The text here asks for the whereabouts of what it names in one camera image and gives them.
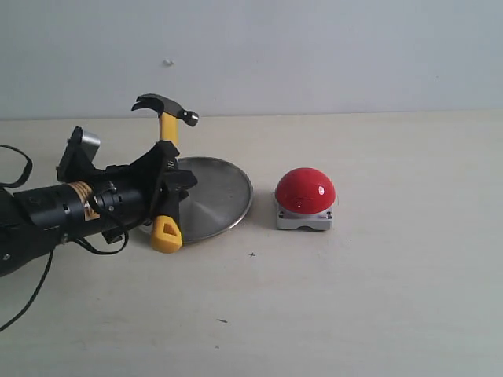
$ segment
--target claw hammer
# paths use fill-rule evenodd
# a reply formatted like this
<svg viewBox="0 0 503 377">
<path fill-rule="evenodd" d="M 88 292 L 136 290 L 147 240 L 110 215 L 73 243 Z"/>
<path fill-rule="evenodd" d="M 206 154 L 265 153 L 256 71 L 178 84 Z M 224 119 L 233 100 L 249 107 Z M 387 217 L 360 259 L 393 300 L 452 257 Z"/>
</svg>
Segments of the claw hammer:
<svg viewBox="0 0 503 377">
<path fill-rule="evenodd" d="M 159 116 L 159 139 L 178 144 L 178 119 L 194 127 L 199 121 L 195 112 L 185 110 L 180 104 L 159 94 L 143 94 L 136 100 L 132 111 L 149 108 Z M 153 222 L 150 243 L 154 250 L 162 253 L 174 253 L 182 247 L 182 233 L 176 221 L 166 215 L 158 215 Z"/>
</svg>

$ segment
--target metal plate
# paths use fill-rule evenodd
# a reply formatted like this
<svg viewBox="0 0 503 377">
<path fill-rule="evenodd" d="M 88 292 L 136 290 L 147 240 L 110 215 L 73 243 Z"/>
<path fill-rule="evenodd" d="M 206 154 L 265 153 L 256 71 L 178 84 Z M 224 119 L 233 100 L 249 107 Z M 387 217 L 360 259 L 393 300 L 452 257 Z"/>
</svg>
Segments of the metal plate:
<svg viewBox="0 0 503 377">
<path fill-rule="evenodd" d="M 239 167 L 213 157 L 185 157 L 179 169 L 191 170 L 198 183 L 180 203 L 180 230 L 184 243 L 217 236 L 234 227 L 252 204 L 253 187 Z M 140 229 L 150 233 L 151 226 Z"/>
</svg>

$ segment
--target red dome button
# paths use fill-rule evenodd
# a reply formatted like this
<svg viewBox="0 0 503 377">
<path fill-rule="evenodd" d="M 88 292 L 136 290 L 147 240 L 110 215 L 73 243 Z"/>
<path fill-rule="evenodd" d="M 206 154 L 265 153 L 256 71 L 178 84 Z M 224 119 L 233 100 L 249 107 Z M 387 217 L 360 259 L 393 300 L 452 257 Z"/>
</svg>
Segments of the red dome button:
<svg viewBox="0 0 503 377">
<path fill-rule="evenodd" d="M 275 192 L 277 202 L 297 214 L 317 214 L 336 201 L 333 183 L 321 171 L 311 167 L 290 170 L 279 181 Z"/>
</svg>

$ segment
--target hammer head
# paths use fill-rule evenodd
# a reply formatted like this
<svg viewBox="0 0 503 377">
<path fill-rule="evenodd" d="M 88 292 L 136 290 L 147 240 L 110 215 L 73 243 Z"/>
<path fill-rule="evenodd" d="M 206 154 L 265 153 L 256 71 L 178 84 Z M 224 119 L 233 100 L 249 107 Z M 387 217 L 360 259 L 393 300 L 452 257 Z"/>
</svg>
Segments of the hammer head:
<svg viewBox="0 0 503 377">
<path fill-rule="evenodd" d="M 131 111 L 138 110 L 139 108 L 150 108 L 156 112 L 159 117 L 166 112 L 177 119 L 183 120 L 192 127 L 199 121 L 198 114 L 185 110 L 177 102 L 160 96 L 159 94 L 149 93 L 138 97 Z"/>
</svg>

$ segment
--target white table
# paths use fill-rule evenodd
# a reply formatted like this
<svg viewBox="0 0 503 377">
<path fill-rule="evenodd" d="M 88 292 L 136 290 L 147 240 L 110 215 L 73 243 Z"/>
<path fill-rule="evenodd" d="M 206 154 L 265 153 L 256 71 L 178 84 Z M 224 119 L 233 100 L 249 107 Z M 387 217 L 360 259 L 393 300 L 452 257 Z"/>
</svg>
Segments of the white table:
<svg viewBox="0 0 503 377">
<path fill-rule="evenodd" d="M 35 161 L 34 188 L 56 183 L 74 126 L 101 136 L 105 167 L 143 154 L 156 124 L 3 122 L 0 142 Z M 210 118 L 181 127 L 180 149 L 243 168 L 250 214 L 172 255 L 138 234 L 113 257 L 58 247 L 0 334 L 2 376 L 503 374 L 503 112 Z M 274 229 L 272 191 L 301 166 L 335 182 L 330 232 Z M 0 322 L 45 263 L 0 279 Z"/>
</svg>

